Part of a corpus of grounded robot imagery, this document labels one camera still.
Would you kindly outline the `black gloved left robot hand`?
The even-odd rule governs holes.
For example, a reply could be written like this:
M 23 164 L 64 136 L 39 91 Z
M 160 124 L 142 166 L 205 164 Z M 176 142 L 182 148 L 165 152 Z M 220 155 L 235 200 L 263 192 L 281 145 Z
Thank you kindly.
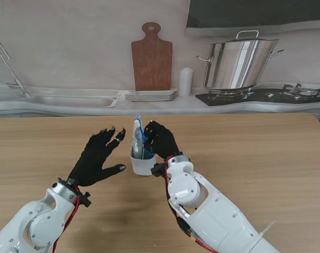
M 125 129 L 116 133 L 115 128 L 112 127 L 92 135 L 68 178 L 74 180 L 77 186 L 88 187 L 124 171 L 126 166 L 123 164 L 106 169 L 103 168 L 103 164 L 112 151 L 123 141 L 125 133 Z

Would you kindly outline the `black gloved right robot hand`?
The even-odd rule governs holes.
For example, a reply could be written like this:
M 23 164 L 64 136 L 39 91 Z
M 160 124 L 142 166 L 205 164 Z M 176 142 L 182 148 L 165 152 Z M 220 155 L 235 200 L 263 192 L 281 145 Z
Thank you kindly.
M 144 135 L 147 138 L 144 148 L 164 160 L 182 154 L 172 132 L 164 125 L 152 120 L 144 128 Z

